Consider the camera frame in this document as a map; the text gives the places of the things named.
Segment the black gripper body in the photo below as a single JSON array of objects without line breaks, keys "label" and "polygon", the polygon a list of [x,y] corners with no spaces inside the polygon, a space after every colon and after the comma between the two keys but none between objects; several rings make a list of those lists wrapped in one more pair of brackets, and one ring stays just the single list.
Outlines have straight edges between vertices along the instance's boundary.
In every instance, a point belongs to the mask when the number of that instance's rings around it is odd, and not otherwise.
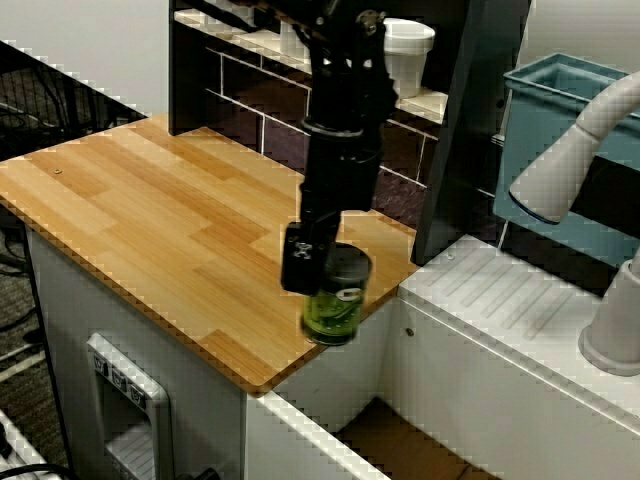
[{"label": "black gripper body", "polygon": [[332,241],[342,212],[371,209],[383,156],[381,128],[336,130],[310,118],[302,126],[310,139],[300,220],[308,233]]}]

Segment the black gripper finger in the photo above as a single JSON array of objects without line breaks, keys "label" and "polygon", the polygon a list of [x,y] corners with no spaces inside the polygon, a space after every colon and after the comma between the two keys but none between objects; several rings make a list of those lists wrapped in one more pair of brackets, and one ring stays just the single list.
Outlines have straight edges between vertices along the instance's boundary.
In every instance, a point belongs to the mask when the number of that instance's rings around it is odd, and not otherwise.
[{"label": "black gripper finger", "polygon": [[281,286],[289,292],[315,295],[321,286],[334,226],[292,222],[285,232]]}]

